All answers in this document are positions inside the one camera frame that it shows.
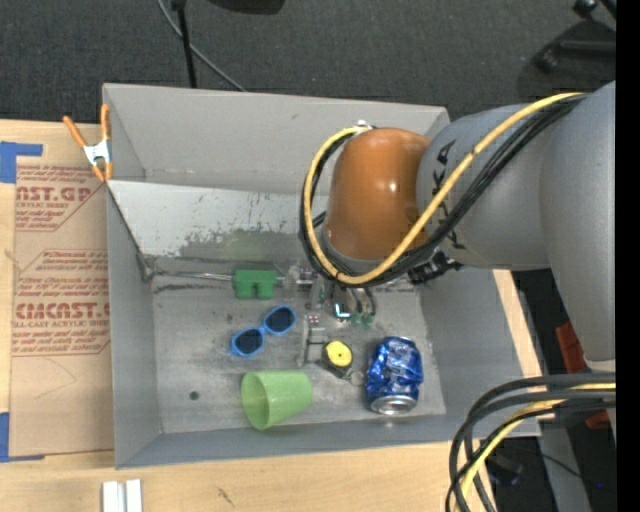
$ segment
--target sunglasses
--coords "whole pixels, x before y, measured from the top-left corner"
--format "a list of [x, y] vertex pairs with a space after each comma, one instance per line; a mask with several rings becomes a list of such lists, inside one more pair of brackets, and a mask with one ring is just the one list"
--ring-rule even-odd
[[276, 306], [269, 311], [259, 327], [247, 327], [231, 338], [231, 353], [253, 357], [264, 349], [265, 334], [280, 336], [296, 323], [296, 312], [289, 306]]

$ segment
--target green block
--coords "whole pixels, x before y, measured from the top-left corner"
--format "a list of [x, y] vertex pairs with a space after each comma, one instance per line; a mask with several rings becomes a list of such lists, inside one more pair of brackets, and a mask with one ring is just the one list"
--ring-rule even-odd
[[277, 281], [275, 270], [236, 270], [233, 289], [238, 299], [271, 299]]
[[362, 317], [362, 326], [365, 329], [369, 329], [371, 327], [371, 325], [373, 324], [373, 322], [375, 322], [376, 320], [376, 315], [375, 313], [371, 313], [370, 315], [366, 315]]

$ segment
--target plastic cup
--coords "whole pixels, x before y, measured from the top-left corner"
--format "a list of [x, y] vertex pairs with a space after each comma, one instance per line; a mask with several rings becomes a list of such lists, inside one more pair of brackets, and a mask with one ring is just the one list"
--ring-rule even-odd
[[242, 377], [242, 407], [249, 423], [265, 430], [311, 405], [311, 381], [299, 370], [265, 370]]

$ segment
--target blue can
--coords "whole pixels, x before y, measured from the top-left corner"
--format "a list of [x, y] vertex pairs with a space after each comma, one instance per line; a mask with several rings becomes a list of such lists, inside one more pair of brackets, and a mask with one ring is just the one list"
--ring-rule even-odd
[[375, 412], [404, 414], [418, 403], [418, 386], [424, 381], [422, 357], [407, 338], [389, 336], [376, 346], [367, 371], [367, 399]]

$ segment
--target yellow tape measure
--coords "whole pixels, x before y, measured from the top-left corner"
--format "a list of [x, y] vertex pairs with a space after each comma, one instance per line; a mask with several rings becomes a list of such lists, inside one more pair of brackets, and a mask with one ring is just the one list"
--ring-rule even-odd
[[322, 361], [338, 377], [344, 378], [351, 369], [353, 352], [349, 345], [340, 340], [330, 341], [322, 348]]

